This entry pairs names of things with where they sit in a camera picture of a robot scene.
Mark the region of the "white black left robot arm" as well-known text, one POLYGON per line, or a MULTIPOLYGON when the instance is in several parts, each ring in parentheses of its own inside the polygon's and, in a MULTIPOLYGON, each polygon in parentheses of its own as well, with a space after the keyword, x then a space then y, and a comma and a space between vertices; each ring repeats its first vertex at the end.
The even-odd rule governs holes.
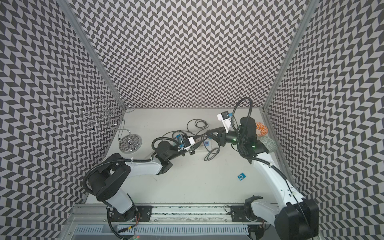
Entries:
POLYGON ((125 159, 113 154, 101 164, 89 170, 82 181, 87 193, 96 197, 119 214, 134 210, 134 202, 122 189, 126 179, 166 173, 173 164, 171 160, 185 156, 197 143, 196 137, 178 135, 176 138, 158 137, 152 142, 153 153, 149 159, 125 159))

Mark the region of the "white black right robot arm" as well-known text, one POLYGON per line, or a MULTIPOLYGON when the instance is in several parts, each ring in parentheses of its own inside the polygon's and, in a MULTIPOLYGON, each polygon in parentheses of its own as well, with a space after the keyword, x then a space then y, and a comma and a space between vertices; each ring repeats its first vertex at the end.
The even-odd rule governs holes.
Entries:
POLYGON ((253 101, 249 97, 240 99, 236 110, 243 102, 249 103, 246 117, 238 123, 235 113, 223 112, 218 119, 221 128, 206 131, 205 136, 220 147, 235 145, 241 158, 246 159, 267 181, 277 201, 271 204, 260 196, 245 200, 244 211, 249 221, 262 219, 275 227, 282 240, 313 240, 319 235, 319 206, 314 200, 306 199, 276 166, 271 158, 271 149, 258 140, 257 126, 252 119, 253 101))

